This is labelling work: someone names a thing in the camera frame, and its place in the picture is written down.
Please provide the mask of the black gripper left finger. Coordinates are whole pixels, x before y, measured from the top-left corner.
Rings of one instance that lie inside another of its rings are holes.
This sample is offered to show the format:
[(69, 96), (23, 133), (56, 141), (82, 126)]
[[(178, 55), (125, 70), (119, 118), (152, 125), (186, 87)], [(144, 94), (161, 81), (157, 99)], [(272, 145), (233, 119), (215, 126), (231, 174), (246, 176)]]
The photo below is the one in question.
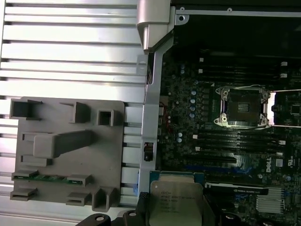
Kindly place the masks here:
[(79, 226), (149, 226), (150, 194), (141, 192), (135, 210), (120, 212), (114, 219), (102, 213), (92, 214), (79, 222)]

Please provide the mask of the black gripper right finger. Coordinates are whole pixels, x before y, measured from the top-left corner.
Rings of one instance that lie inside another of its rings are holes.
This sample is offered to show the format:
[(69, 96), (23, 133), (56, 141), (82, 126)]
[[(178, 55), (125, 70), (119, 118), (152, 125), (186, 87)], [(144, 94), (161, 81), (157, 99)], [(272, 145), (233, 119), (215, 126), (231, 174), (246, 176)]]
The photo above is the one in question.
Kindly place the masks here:
[(202, 225), (218, 226), (220, 224), (220, 209), (212, 195), (203, 194)]

